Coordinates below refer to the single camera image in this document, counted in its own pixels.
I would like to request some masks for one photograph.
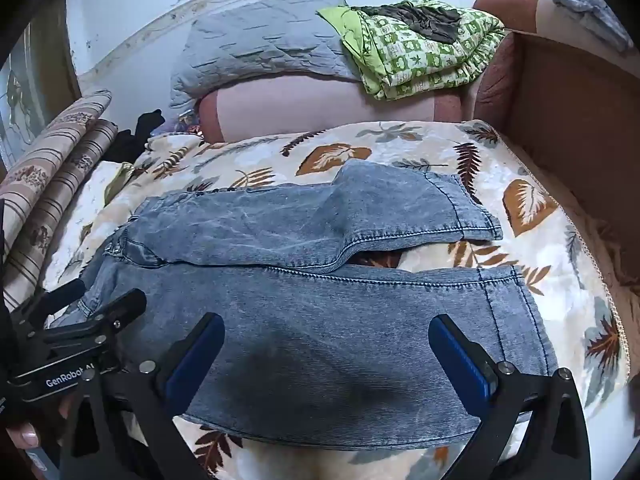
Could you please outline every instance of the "green folded blanket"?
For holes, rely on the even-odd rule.
[[[502,22],[482,10],[458,9],[438,0],[408,1],[416,7],[457,10],[462,16],[457,41],[444,44],[427,40],[400,20],[367,16],[349,7],[318,11],[351,52],[367,93],[380,100],[399,99],[476,79],[505,37]]]

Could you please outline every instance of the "beige floral blanket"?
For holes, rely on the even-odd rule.
[[[132,180],[94,221],[61,283],[79,274],[147,196],[177,189],[328,182],[349,158],[457,173],[504,231],[503,240],[489,245],[462,241],[403,253],[361,253],[352,263],[412,271],[520,266],[559,365],[574,374],[587,418],[625,384],[630,369],[625,333],[583,238],[500,135],[481,121],[348,124],[236,144],[207,144],[196,135],[155,137],[137,161]],[[220,480],[436,480],[462,448],[301,449],[240,439],[178,418],[176,424],[203,468]],[[523,429],[516,428],[505,453],[517,449]]]

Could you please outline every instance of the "fingernail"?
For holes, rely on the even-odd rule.
[[[38,434],[31,424],[27,424],[22,430],[22,439],[28,446],[38,445]]]

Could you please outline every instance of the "gray cloth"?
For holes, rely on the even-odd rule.
[[[558,6],[571,11],[572,18],[609,43],[618,52],[633,48],[631,37],[604,0],[553,0]]]
[[[316,14],[344,0],[262,0],[193,22],[171,79],[176,115],[221,86],[253,76],[304,72],[359,81],[335,29]]]
[[[416,7],[411,2],[400,2],[395,5],[380,7],[351,7],[361,10],[367,16],[387,16],[395,18],[428,40],[438,43],[453,44],[458,39],[460,13],[441,7]]]
[[[138,360],[158,359],[206,311],[225,322],[191,420],[335,449],[447,445],[478,420],[431,352],[433,316],[449,314],[523,372],[557,367],[522,275],[345,262],[365,250],[501,237],[458,177],[360,160],[330,184],[174,192],[147,200],[98,250],[65,323],[139,287],[147,311],[122,333]]]

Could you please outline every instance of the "leaf-patterned blanket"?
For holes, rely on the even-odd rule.
[[[340,34],[367,93],[376,99],[399,99],[476,79],[505,37],[502,22],[488,12],[458,9],[438,0],[408,1],[416,7],[457,10],[461,15],[457,40],[453,44],[428,40],[400,20],[368,16],[349,7],[318,11]]]
[[[560,366],[569,367],[587,418],[628,377],[625,332],[581,234],[498,133],[463,124],[385,122],[325,132],[207,144],[197,135],[153,138],[135,174],[98,215],[61,282],[76,277],[104,239],[147,197],[169,190],[330,182],[349,158],[420,171],[457,173],[502,225],[489,244],[430,244],[393,253],[359,253],[351,263],[419,271],[441,267],[520,266]],[[462,444],[423,450],[359,452],[264,444],[176,423],[197,459],[219,479],[429,480],[439,478]],[[523,435],[518,428],[510,450]]]

